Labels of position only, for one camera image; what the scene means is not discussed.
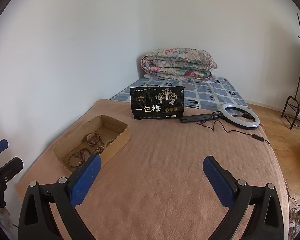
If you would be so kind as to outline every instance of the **bed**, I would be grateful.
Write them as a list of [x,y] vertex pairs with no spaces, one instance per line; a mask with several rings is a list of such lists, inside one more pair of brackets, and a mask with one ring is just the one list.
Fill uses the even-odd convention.
[[145,86],[184,86],[185,107],[189,108],[218,111],[225,103],[247,106],[237,90],[223,77],[214,77],[204,83],[141,78],[111,99],[129,102],[130,88]]
[[[210,112],[185,108],[185,115]],[[76,209],[96,239],[208,239],[227,212],[202,171],[213,155],[236,179],[250,185],[276,186],[288,235],[288,198],[271,146],[240,133],[215,131],[178,119],[135,120],[128,102],[102,99],[57,138],[27,171],[15,189],[23,199],[32,180],[55,183],[70,175],[53,149],[65,137],[98,115],[128,124],[131,140],[101,169],[84,202]],[[230,130],[233,126],[223,122]],[[254,133],[266,138],[261,127]],[[234,240],[240,239],[252,206]],[[56,207],[52,212],[64,239],[70,239]]]

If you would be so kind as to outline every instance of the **tree illustration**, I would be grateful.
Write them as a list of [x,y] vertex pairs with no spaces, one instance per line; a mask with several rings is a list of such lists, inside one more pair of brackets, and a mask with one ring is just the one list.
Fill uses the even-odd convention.
[[165,95],[162,92],[160,92],[159,94],[155,95],[155,98],[157,100],[160,100],[160,104],[162,104],[162,100],[163,100],[164,97],[165,97]]
[[171,100],[171,102],[169,102],[170,105],[174,104],[174,100],[178,99],[178,96],[175,93],[171,93],[169,95],[169,100]]
[[168,100],[169,95],[171,94],[171,91],[169,90],[169,88],[162,90],[162,93],[166,96],[166,100]]

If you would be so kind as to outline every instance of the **folded quilt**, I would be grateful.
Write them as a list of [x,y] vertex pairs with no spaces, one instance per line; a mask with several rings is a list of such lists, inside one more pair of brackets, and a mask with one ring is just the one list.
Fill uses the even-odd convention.
[[212,56],[199,49],[158,49],[145,55],[141,67],[146,78],[205,82],[217,68]]

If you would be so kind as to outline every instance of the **open cardboard box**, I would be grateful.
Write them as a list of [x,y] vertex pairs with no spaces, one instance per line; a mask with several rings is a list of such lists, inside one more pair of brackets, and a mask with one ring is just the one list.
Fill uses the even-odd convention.
[[[90,146],[86,140],[87,135],[94,132],[99,133],[101,142],[95,146]],[[114,139],[114,141],[99,154],[102,166],[105,165],[130,140],[130,133],[126,123],[106,115],[100,115],[75,130],[72,134],[60,142],[53,151],[58,160],[68,170],[74,171],[76,168],[69,166],[69,158],[72,154],[83,148],[88,148],[91,153],[93,153],[98,146],[102,146],[112,139]],[[85,152],[85,156],[87,160],[89,158],[87,151]]]

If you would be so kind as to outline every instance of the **baseboard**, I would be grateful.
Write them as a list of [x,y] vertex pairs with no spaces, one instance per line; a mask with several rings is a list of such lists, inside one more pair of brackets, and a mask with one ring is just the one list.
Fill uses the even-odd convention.
[[280,108],[277,108],[277,107],[274,107],[274,106],[270,106],[270,105],[266,105],[266,104],[263,104],[263,103],[254,102],[254,101],[247,100],[247,99],[244,99],[244,101],[247,104],[252,104],[252,105],[255,105],[255,106],[262,106],[262,107],[269,108],[269,109],[272,109],[272,110],[276,110],[276,111],[279,111],[279,112],[282,112],[282,110],[283,110],[283,109],[280,109]]

